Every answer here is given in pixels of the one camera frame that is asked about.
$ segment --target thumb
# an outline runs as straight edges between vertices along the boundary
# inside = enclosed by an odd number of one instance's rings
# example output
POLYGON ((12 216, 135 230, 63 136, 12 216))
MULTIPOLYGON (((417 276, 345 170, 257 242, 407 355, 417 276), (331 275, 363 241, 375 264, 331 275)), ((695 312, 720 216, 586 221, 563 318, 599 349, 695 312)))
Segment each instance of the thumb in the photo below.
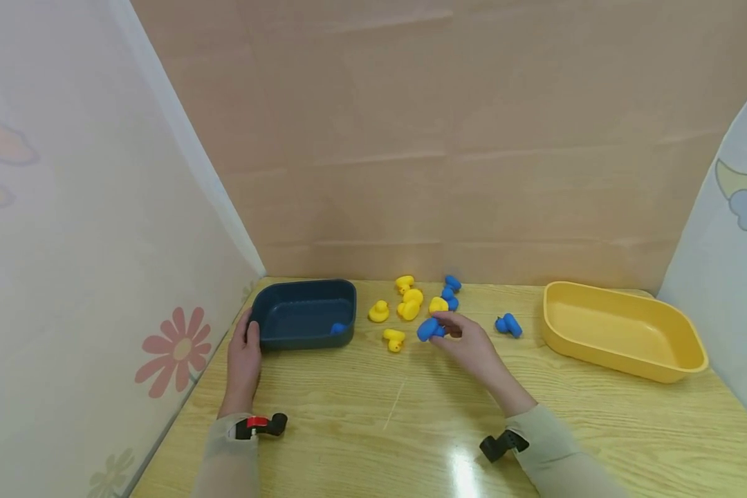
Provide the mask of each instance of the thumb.
POLYGON ((260 348, 260 325, 257 322, 252 322, 246 329, 246 345, 260 348))

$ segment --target right hand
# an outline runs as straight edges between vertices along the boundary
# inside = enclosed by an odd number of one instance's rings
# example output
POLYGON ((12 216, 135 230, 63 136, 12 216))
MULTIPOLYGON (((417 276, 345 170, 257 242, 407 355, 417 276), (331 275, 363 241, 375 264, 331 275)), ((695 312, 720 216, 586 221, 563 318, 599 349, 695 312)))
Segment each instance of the right hand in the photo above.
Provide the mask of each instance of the right hand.
POLYGON ((454 311, 437 311, 432 316, 440 322, 447 335, 432 336, 430 342, 451 355, 459 366, 484 384, 484 387, 497 387, 504 374, 509 376, 504 362, 481 325, 454 311), (449 339, 449 335, 458 339, 449 339))

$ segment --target forearm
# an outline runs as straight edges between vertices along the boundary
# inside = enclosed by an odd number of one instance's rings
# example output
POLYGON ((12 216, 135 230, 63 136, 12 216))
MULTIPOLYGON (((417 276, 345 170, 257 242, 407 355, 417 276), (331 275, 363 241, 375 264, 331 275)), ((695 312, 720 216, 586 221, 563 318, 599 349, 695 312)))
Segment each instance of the forearm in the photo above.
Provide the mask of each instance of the forearm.
POLYGON ((624 497, 625 492, 602 465, 583 452, 572 433, 550 410, 504 372, 488 383, 488 390, 506 415, 506 429, 529 446, 515 456, 541 497, 624 497))
POLYGON ((229 414, 210 427, 191 498, 258 498, 257 437, 235 439, 235 425, 249 416, 229 414))

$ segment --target beige sleeve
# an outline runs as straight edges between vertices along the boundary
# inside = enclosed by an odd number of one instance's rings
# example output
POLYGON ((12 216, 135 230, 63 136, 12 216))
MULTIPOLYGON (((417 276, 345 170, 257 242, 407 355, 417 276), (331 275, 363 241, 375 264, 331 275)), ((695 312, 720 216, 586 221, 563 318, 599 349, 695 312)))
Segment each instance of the beige sleeve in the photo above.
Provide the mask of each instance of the beige sleeve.
POLYGON ((235 425, 249 414, 222 416, 211 425, 191 498, 258 498, 257 436, 235 439, 235 425))
POLYGON ((515 456, 543 498, 626 497, 598 461, 583 452, 550 410, 537 405, 506 419, 506 429, 528 441, 515 456))

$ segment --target beige wall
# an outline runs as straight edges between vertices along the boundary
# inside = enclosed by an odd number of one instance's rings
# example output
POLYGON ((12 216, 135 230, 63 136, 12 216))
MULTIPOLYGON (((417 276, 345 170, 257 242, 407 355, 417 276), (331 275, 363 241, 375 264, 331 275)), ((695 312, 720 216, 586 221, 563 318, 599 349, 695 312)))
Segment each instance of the beige wall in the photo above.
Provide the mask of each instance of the beige wall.
POLYGON ((133 0, 272 275, 655 290, 747 0, 133 0))

